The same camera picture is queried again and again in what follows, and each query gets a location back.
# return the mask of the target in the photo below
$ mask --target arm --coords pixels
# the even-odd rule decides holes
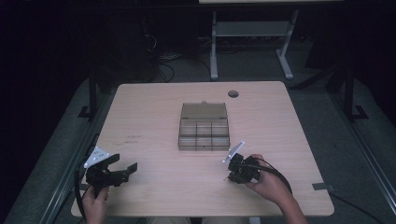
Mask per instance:
[[[88,224],[104,224],[106,219],[108,187],[102,188],[97,197],[92,186],[87,189],[83,198],[85,217]]]
[[[252,157],[263,160],[262,155],[252,155]],[[259,161],[261,166],[267,166],[264,161]],[[246,183],[246,186],[257,192],[264,199],[269,200],[279,206],[288,224],[308,223],[300,205],[294,199],[288,188],[275,175],[260,171],[260,180],[257,183]]]

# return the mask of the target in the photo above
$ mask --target dark background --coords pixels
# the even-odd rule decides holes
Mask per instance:
[[[90,72],[98,74],[101,91],[121,82],[150,82],[156,76],[160,51],[147,53],[144,33],[156,35],[159,45],[192,54],[195,38],[210,36],[210,11],[158,10],[150,16],[145,10],[92,13],[84,11],[84,5],[100,4],[81,2],[84,4],[38,0],[0,3],[0,222],[18,197],[74,92]],[[148,3],[138,2],[140,6]],[[311,9],[301,11],[293,36],[317,40],[307,65],[325,69],[335,62],[350,64],[355,77],[369,87],[378,105],[396,124],[395,3],[359,1],[355,5],[354,1],[346,1],[344,6],[326,13]],[[247,17],[238,15],[239,19]]]

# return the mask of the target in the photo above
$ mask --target person's left hand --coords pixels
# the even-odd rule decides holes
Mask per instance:
[[[82,205],[84,206],[85,217],[88,224],[103,224],[106,219],[107,212],[108,187],[100,190],[95,198],[95,190],[90,186],[82,197]]]

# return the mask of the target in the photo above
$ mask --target forearm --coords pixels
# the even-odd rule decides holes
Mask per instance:
[[[278,205],[288,224],[306,224],[308,221],[294,198]]]

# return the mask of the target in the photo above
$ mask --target light wood table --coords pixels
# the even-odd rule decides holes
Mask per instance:
[[[231,98],[229,91],[238,91]],[[225,103],[232,147],[262,154],[290,182],[307,216],[333,212],[322,177],[282,82],[208,82],[121,85],[97,146],[120,153],[111,171],[138,162],[129,182],[111,188],[108,214],[120,217],[281,215],[245,185],[229,182],[228,151],[179,151],[183,103]],[[79,216],[74,205],[72,214]]]

